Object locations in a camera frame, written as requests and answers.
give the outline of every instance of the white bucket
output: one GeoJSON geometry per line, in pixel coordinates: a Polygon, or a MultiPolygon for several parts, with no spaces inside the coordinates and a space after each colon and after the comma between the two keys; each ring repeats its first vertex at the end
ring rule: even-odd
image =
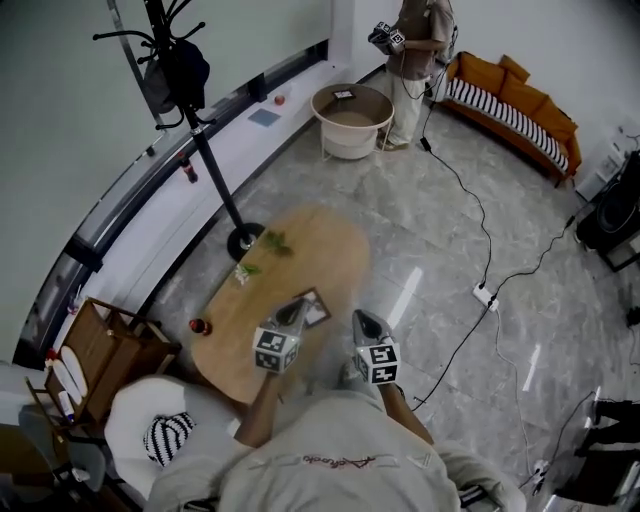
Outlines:
{"type": "Polygon", "coordinates": [[[355,84],[325,87],[311,98],[311,109],[322,123],[324,150],[347,160],[369,155],[375,149],[378,129],[388,126],[394,114],[384,94],[355,84]],[[355,98],[336,100],[333,93],[345,89],[355,98]]]}

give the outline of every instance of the oval table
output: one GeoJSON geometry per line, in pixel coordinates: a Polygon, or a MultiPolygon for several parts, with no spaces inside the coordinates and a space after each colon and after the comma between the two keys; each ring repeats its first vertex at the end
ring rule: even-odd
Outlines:
{"type": "Polygon", "coordinates": [[[191,353],[200,373],[233,400],[251,403],[264,378],[253,362],[256,327],[272,310],[315,288],[331,317],[304,331],[298,358],[284,376],[286,393],[310,367],[338,323],[349,321],[352,304],[369,271],[369,242],[364,232],[335,211],[307,204],[287,212],[268,227],[284,233],[290,256],[276,255],[265,233],[241,263],[260,273],[241,286],[233,273],[207,305],[202,318],[213,325],[209,336],[195,335],[191,353]]]}

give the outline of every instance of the gray tile floor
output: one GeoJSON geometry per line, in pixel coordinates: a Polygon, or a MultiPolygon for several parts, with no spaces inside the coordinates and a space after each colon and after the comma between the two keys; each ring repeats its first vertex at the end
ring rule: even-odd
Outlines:
{"type": "MultiPolygon", "coordinates": [[[[414,396],[431,391],[483,311],[471,295],[488,256],[481,211],[418,144],[356,162],[323,162],[319,132],[317,124],[305,131],[241,190],[238,205],[246,219],[268,223],[296,204],[320,202],[366,231],[373,268],[358,306],[385,317],[403,292],[408,295],[395,333],[404,361],[400,384],[416,404],[414,396]]],[[[512,151],[442,109],[431,116],[427,135],[434,153],[482,200],[493,242],[489,289],[535,266],[580,206],[571,187],[555,190],[512,151]]],[[[233,267],[225,250],[230,226],[223,213],[157,296],[151,314],[177,341],[188,338],[187,321],[233,267]]],[[[612,274],[569,230],[535,275],[513,279],[501,291],[500,349],[518,368],[531,463],[551,456],[560,427],[590,390],[602,386],[602,396],[640,398],[639,378],[629,364],[632,335],[624,323],[638,286],[637,266],[612,274]]],[[[436,440],[459,441],[522,482],[527,463],[516,383],[513,368],[496,354],[497,327],[496,315],[483,320],[417,415],[436,440]]],[[[348,344],[348,336],[345,327],[340,341],[348,344]]],[[[635,358],[640,360],[640,350],[635,358]]],[[[188,350],[182,360],[191,364],[188,350]]],[[[580,410],[563,449],[571,447],[584,421],[580,410]]]]}

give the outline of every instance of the power strip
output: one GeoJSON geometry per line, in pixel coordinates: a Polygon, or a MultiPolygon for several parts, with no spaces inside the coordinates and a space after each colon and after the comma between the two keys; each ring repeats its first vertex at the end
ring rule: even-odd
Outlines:
{"type": "MultiPolygon", "coordinates": [[[[491,297],[493,297],[491,292],[487,290],[486,286],[484,288],[480,288],[480,283],[478,283],[476,287],[473,289],[473,296],[476,299],[478,299],[480,302],[482,302],[485,308],[489,305],[489,302],[491,302],[491,297]]],[[[489,308],[489,311],[491,311],[492,313],[495,313],[497,309],[498,309],[498,299],[493,301],[493,303],[491,304],[491,307],[489,308]]]]}

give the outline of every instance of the speaker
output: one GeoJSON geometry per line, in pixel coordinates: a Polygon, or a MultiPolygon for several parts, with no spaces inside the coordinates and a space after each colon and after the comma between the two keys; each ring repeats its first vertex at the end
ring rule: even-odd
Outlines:
{"type": "Polygon", "coordinates": [[[640,153],[629,157],[620,176],[576,230],[587,247],[607,253],[640,231],[640,153]]]}

